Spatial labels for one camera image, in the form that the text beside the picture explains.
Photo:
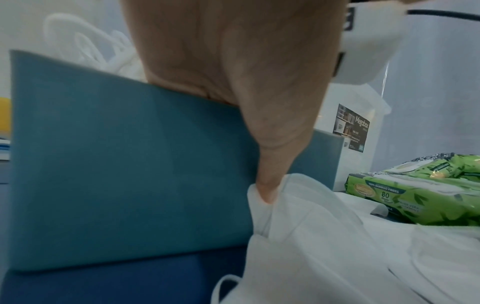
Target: black cord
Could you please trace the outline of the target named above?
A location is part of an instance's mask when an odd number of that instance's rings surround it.
[[[450,12],[450,11],[408,10],[407,14],[408,15],[440,16],[440,17],[449,17],[449,18],[455,18],[455,19],[479,21],[480,22],[480,16],[479,15],[459,13],[459,12]]]

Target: skin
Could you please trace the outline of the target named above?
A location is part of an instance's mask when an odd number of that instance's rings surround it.
[[[256,185],[267,203],[310,142],[347,3],[121,0],[150,83],[239,106],[259,144]]]

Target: gray wall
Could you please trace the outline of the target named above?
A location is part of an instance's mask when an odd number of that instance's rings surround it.
[[[416,8],[480,14],[479,0]],[[480,154],[480,23],[409,16],[409,37],[391,60],[384,99],[392,106],[373,161],[383,170],[440,152]],[[372,82],[382,90],[383,75]]]

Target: white face mask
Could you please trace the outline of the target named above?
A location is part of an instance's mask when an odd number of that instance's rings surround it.
[[[258,235],[243,279],[224,278],[239,284],[222,303],[425,303],[390,273],[360,218],[319,182],[292,174],[273,206],[255,186],[248,200]]]

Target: white plastic container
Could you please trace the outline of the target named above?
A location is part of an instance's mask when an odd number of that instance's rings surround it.
[[[391,111],[391,107],[369,85],[330,84],[315,129],[334,133],[345,139],[334,191],[345,190],[349,174],[370,171],[384,116]],[[353,131],[347,130],[344,133],[349,125]],[[365,142],[359,143],[358,136],[353,132],[359,128],[365,129],[366,125],[368,127]]]

